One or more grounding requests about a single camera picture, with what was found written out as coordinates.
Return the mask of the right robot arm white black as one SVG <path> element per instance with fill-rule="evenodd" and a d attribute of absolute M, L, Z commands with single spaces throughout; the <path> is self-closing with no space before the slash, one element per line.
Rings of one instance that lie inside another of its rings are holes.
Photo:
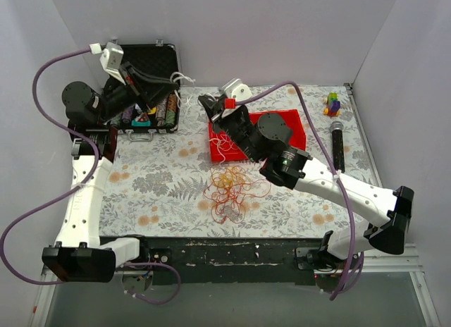
<path fill-rule="evenodd" d="M 401 255 L 412 218 L 414 191 L 376 187 L 345 174 L 335 175 L 329 167 L 306 151 L 290 145 L 293 131 L 275 112 L 263 113 L 252 122 L 246 106 L 225 108 L 225 98 L 207 94 L 198 98 L 215 132 L 224 132 L 254 163 L 267 181 L 298 192 L 307 192 L 346 207 L 364 221 L 338 232 L 328 231 L 318 249 L 300 255 L 313 269 L 334 269 L 354 254 L 377 249 Z"/>

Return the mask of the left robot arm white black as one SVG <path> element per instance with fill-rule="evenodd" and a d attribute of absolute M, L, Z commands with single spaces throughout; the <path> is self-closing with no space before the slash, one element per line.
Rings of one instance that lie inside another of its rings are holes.
<path fill-rule="evenodd" d="M 61 95 L 73 140 L 73 193 L 54 244 L 42 251 L 42 261 L 62 282 L 107 283 L 124 264 L 141 271 L 150 261 L 149 249 L 139 235 L 105 244 L 99 236 L 104 190 L 117 146 L 118 131 L 111 120 L 136 104 L 142 109 L 152 107 L 178 86 L 128 62 L 109 70 L 109 75 L 111 81 L 102 93 L 75 81 Z"/>

